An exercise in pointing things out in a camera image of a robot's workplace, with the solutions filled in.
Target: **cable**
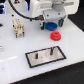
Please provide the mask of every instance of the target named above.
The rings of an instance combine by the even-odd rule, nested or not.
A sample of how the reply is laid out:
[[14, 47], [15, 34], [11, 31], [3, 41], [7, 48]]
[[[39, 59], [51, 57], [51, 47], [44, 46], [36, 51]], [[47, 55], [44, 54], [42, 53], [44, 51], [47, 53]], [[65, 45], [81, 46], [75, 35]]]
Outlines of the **cable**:
[[35, 17], [35, 18], [30, 18], [30, 17], [24, 16], [24, 15], [22, 15], [21, 13], [19, 13], [19, 12], [15, 9], [15, 7], [13, 6], [11, 0], [8, 0], [8, 2], [9, 2], [9, 4], [10, 4], [10, 6], [12, 7], [12, 9], [13, 9], [18, 15], [20, 15], [21, 17], [23, 17], [23, 18], [25, 18], [25, 19], [30, 19], [30, 20], [44, 20], [44, 18], [43, 18], [42, 15], [40, 15], [40, 16], [38, 16], [38, 17]]

